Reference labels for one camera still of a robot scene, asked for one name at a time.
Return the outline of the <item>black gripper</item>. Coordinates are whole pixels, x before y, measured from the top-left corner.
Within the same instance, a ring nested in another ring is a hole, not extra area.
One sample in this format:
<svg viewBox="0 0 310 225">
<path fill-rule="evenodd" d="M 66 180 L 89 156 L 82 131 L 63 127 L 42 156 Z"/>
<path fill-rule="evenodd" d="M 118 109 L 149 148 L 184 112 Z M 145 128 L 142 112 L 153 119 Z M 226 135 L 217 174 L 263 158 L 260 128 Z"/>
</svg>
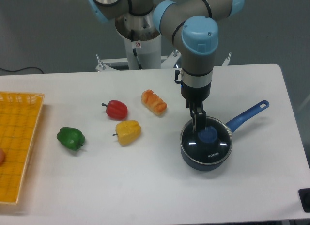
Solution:
<svg viewBox="0 0 310 225">
<path fill-rule="evenodd" d="M 207 116 L 203 102 L 209 97 L 210 89 L 211 83 L 201 88 L 181 84 L 181 95 L 186 100 L 186 108 L 190 109 L 193 133 L 205 130 Z"/>
</svg>

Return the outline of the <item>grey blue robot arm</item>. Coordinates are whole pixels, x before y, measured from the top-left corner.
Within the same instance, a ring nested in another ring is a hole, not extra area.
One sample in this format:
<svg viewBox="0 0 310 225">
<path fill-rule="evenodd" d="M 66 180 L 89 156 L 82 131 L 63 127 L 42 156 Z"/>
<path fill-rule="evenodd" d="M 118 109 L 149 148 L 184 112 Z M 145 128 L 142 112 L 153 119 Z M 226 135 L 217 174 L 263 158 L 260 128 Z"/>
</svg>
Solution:
<svg viewBox="0 0 310 225">
<path fill-rule="evenodd" d="M 217 22 L 240 12 L 245 0 L 189 0 L 177 4 L 166 0 L 87 0 L 101 22 L 115 21 L 123 38 L 131 68 L 160 66 L 160 37 L 168 39 L 181 53 L 181 71 L 175 82 L 190 110 L 195 132 L 205 129 L 203 101 L 210 94 Z"/>
</svg>

